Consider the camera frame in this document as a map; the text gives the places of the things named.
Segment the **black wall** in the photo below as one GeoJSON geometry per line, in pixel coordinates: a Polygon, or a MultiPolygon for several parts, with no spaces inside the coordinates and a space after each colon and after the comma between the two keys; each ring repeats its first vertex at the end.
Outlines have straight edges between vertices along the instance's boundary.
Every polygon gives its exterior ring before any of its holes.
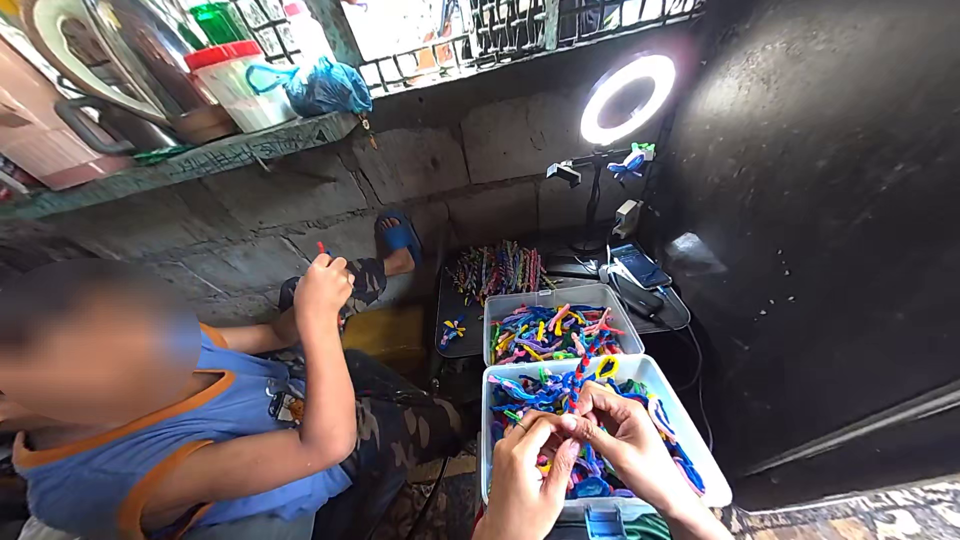
{"type": "MultiPolygon", "coordinates": [[[[762,505],[765,485],[783,503],[812,492],[737,477],[960,377],[960,7],[709,9],[707,63],[677,109],[647,230],[715,348],[705,393],[734,492],[762,505]],[[668,257],[686,232],[720,264],[668,257]]],[[[960,468],[944,446],[924,459],[960,468]]],[[[845,467],[858,458],[816,474],[904,479],[845,467]]]]}

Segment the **camouflage pants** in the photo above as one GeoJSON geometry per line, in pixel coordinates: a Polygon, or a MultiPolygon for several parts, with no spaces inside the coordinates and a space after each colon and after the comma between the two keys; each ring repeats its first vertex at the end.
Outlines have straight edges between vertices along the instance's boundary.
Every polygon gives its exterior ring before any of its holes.
{"type": "MultiPolygon", "coordinates": [[[[347,262],[347,270],[353,274],[353,292],[347,303],[340,309],[340,317],[344,320],[354,313],[359,313],[380,298],[387,290],[387,274],[383,269],[383,261],[379,258],[359,258],[347,262]]],[[[294,304],[294,290],[300,277],[290,278],[280,287],[280,311],[286,311],[294,304]]]]}
{"type": "MultiPolygon", "coordinates": [[[[386,289],[383,261],[348,262],[353,293],[341,311],[346,319],[375,302],[386,289]]],[[[293,304],[296,278],[280,289],[279,307],[293,304]]],[[[272,355],[291,376],[305,376],[302,348],[272,355]]],[[[412,467],[455,455],[461,444],[460,415],[450,403],[419,390],[400,374],[359,351],[345,351],[356,394],[357,441],[341,466],[353,485],[316,514],[315,538],[365,538],[376,527],[412,467]]]]}

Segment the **blue tank top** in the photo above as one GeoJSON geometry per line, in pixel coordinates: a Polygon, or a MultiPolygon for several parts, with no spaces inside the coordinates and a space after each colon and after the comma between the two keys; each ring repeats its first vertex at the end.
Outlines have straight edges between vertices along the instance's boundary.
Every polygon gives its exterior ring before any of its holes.
{"type": "MultiPolygon", "coordinates": [[[[210,444],[292,423],[268,412],[277,391],[304,391],[284,364],[218,347],[204,329],[198,371],[221,377],[192,398],[135,420],[116,430],[50,450],[31,451],[17,435],[13,461],[27,480],[31,512],[46,525],[89,539],[142,538],[140,517],[164,475],[190,453],[210,444]]],[[[190,527],[216,525],[254,514],[291,520],[316,512],[350,486],[337,465],[277,489],[197,510],[190,527]]]]}

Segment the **phone screen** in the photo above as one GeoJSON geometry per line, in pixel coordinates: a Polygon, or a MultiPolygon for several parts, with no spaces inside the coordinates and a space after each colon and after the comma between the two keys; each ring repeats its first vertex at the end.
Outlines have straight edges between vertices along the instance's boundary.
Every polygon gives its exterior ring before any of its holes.
{"type": "Polygon", "coordinates": [[[610,250],[611,257],[622,264],[636,279],[641,287],[652,290],[669,285],[671,280],[647,254],[634,244],[627,244],[610,250]]]}

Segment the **red lid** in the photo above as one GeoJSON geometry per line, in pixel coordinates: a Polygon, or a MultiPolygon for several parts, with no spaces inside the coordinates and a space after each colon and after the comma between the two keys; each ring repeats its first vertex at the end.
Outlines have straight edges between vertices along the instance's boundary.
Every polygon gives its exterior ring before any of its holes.
{"type": "Polygon", "coordinates": [[[306,10],[306,4],[301,2],[301,0],[294,0],[289,4],[284,4],[283,12],[286,13],[288,17],[299,15],[301,13],[309,13],[306,10]]]}
{"type": "Polygon", "coordinates": [[[190,71],[197,71],[201,67],[207,67],[222,61],[231,61],[238,58],[252,57],[262,55],[260,45],[256,41],[247,39],[246,41],[234,41],[224,45],[214,45],[201,49],[196,53],[190,53],[183,57],[190,71]]]}

